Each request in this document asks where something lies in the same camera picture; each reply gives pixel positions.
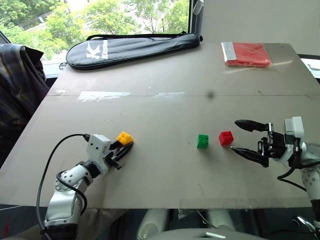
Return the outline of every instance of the red package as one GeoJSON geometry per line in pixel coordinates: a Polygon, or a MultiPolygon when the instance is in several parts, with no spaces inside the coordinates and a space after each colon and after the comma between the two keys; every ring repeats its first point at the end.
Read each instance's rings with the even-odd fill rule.
{"type": "Polygon", "coordinates": [[[224,62],[227,66],[265,68],[271,64],[263,43],[221,43],[224,62]]]}

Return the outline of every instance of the window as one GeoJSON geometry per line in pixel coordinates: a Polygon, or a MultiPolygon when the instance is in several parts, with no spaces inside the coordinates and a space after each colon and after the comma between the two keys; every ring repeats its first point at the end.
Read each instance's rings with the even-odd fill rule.
{"type": "Polygon", "coordinates": [[[1,0],[0,30],[61,63],[92,34],[188,32],[190,0],[1,0]]]}

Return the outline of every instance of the lego brick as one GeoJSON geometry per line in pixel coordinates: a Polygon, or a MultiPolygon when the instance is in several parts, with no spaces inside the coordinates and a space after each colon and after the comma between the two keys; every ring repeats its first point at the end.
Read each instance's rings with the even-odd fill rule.
{"type": "Polygon", "coordinates": [[[126,132],[121,132],[119,136],[116,137],[116,140],[119,141],[123,146],[132,143],[133,138],[126,132]]]}
{"type": "Polygon", "coordinates": [[[219,141],[221,146],[230,145],[234,140],[231,131],[223,131],[219,135],[219,141]]]}
{"type": "Polygon", "coordinates": [[[206,134],[198,135],[198,145],[196,146],[198,149],[206,149],[209,145],[209,136],[206,134]]]}

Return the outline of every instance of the black carrying case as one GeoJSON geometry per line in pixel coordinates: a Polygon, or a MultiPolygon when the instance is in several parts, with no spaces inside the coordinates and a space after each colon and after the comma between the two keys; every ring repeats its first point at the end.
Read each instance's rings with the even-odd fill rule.
{"type": "Polygon", "coordinates": [[[93,70],[119,63],[195,48],[202,41],[194,33],[91,35],[73,46],[66,62],[77,70],[93,70]]]}

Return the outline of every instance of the green lego brick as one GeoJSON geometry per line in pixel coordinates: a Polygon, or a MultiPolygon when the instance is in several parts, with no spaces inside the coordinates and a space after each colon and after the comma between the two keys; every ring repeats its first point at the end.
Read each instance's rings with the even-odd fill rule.
{"type": "Polygon", "coordinates": [[[209,144],[209,136],[205,134],[198,135],[198,145],[196,146],[198,149],[206,149],[209,144]]]}

